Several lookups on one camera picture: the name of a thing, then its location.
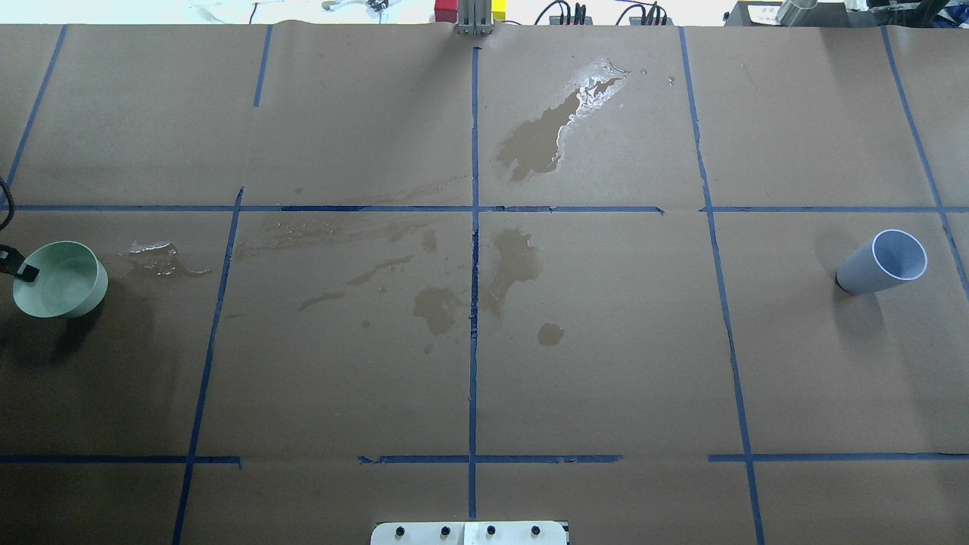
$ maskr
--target metal bracket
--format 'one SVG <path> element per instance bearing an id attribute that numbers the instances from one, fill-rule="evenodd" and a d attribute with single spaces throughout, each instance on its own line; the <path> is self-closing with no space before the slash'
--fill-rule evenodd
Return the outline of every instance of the metal bracket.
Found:
<path id="1" fill-rule="evenodd" d="M 553 521 L 383 523 L 370 545 L 569 545 L 568 525 Z"/>
<path id="2" fill-rule="evenodd" d="M 486 36 L 492 30 L 491 0 L 457 0 L 457 34 Z"/>

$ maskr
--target cup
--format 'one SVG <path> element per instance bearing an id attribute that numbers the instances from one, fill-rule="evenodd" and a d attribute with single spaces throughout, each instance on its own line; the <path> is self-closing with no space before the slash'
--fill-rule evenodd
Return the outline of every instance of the cup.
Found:
<path id="1" fill-rule="evenodd" d="M 39 270 L 32 282 L 14 279 L 14 302 L 37 318 L 77 318 L 94 309 L 108 291 L 108 273 L 80 242 L 52 242 L 24 261 Z"/>
<path id="2" fill-rule="evenodd" d="M 856 250 L 834 281 L 850 294 L 874 293 L 918 279 L 927 268 L 928 256 L 918 239 L 886 229 Z"/>

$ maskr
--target white cup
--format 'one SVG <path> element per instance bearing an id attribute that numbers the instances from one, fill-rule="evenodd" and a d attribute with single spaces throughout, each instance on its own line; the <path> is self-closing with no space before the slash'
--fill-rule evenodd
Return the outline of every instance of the white cup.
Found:
<path id="1" fill-rule="evenodd" d="M 108 291 L 108 273 L 80 242 L 52 242 L 24 261 L 40 270 L 33 282 L 14 279 L 14 301 L 37 318 L 77 318 L 94 309 Z"/>
<path id="2" fill-rule="evenodd" d="M 848 258 L 835 282 L 850 294 L 873 293 L 915 280 L 927 268 L 928 256 L 918 239 L 886 229 Z"/>

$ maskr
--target light blue cup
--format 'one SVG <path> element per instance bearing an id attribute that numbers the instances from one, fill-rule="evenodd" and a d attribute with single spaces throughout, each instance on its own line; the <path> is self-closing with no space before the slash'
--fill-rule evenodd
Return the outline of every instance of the light blue cup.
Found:
<path id="1" fill-rule="evenodd" d="M 52 242 L 24 262 L 40 270 L 33 282 L 14 280 L 14 301 L 37 318 L 77 318 L 94 309 L 108 291 L 108 273 L 80 242 Z"/>

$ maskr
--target wet stain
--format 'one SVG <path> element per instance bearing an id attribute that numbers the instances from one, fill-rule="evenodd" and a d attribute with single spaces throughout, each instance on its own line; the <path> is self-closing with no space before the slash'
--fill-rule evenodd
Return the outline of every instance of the wet stain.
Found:
<path id="1" fill-rule="evenodd" d="M 459 308 L 462 308 L 461 301 L 445 288 L 425 288 L 414 298 L 414 315 L 423 318 L 434 335 L 451 330 L 454 312 Z"/>
<path id="2" fill-rule="evenodd" d="M 234 258 L 246 259 L 267 250 L 284 250 L 345 244 L 361 240 L 398 242 L 421 232 L 433 223 L 428 217 L 399 219 L 381 213 L 302 215 L 297 219 L 273 221 L 268 216 L 260 232 L 235 246 Z"/>
<path id="3" fill-rule="evenodd" d="M 559 340 L 562 340 L 562 336 L 564 335 L 565 330 L 562 329 L 562 326 L 546 322 L 542 326 L 542 329 L 539 330 L 539 344 L 542 346 L 554 346 L 558 344 Z"/>
<path id="4" fill-rule="evenodd" d="M 185 267 L 178 256 L 178 248 L 171 242 L 140 245 L 137 242 L 127 253 L 132 269 L 130 274 L 142 278 L 198 278 L 212 274 L 212 269 L 192 271 Z"/>
<path id="5" fill-rule="evenodd" d="M 512 169 L 512 181 L 554 171 L 562 158 L 566 129 L 600 109 L 626 78 L 625 71 L 608 60 L 590 70 L 597 73 L 586 77 L 562 104 L 545 110 L 538 119 L 525 121 L 501 144 L 497 158 Z"/>
<path id="6" fill-rule="evenodd" d="M 299 308 L 297 308 L 297 310 L 300 312 L 303 312 L 304 310 L 306 310 L 310 306 L 315 305 L 316 303 L 329 301 L 331 299 L 343 299 L 343 296 L 345 295 L 347 295 L 347 292 L 326 292 L 322 294 L 320 297 L 314 297 L 302 302 L 302 305 L 300 305 Z"/>
<path id="7" fill-rule="evenodd" d="M 535 280 L 542 271 L 539 249 L 531 244 L 532 236 L 506 229 L 494 238 L 498 248 L 498 268 L 479 297 L 479 306 L 501 317 L 508 290 L 515 282 Z"/>
<path id="8" fill-rule="evenodd" d="M 370 279 L 373 278 L 373 275 L 376 274 L 376 273 L 378 273 L 380 270 L 382 270 L 382 269 L 390 269 L 391 271 L 395 271 L 395 268 L 394 268 L 395 265 L 401 265 L 401 264 L 404 264 L 404 263 L 408 263 L 413 258 L 414 258 L 413 255 L 408 255 L 406 257 L 399 257 L 399 258 L 396 258 L 396 259 L 389 259 L 389 260 L 385 261 L 384 263 L 381 263 L 379 265 L 374 266 L 373 269 L 371 269 L 371 270 L 369 270 L 369 271 L 367 271 L 367 272 L 365 272 L 363 274 L 359 274 L 357 276 L 354 276 L 353 278 L 347 280 L 347 285 L 348 286 L 360 286 L 362 284 L 365 284 L 365 283 L 369 282 Z"/>
<path id="9" fill-rule="evenodd" d="M 427 253 L 434 253 L 437 251 L 437 236 L 434 235 L 433 229 L 424 231 L 424 240 L 421 242 L 421 248 L 423 248 Z"/>

